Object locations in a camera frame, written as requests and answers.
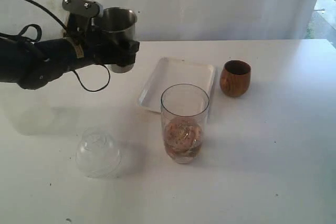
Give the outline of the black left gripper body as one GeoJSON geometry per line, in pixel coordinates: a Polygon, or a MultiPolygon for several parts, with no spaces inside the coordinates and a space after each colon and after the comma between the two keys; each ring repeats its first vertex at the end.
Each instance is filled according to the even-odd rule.
{"type": "Polygon", "coordinates": [[[121,48],[108,38],[101,25],[102,15],[89,18],[69,14],[65,38],[72,44],[79,59],[87,58],[104,65],[123,64],[121,48]]]}

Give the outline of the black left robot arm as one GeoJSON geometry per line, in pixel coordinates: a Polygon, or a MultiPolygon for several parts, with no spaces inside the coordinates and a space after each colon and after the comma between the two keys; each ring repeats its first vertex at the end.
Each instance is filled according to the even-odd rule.
{"type": "Polygon", "coordinates": [[[121,73],[133,67],[139,43],[122,30],[108,30],[97,15],[74,13],[65,26],[64,37],[45,41],[37,24],[25,26],[16,35],[1,34],[1,82],[37,90],[91,65],[115,65],[121,73]]]}

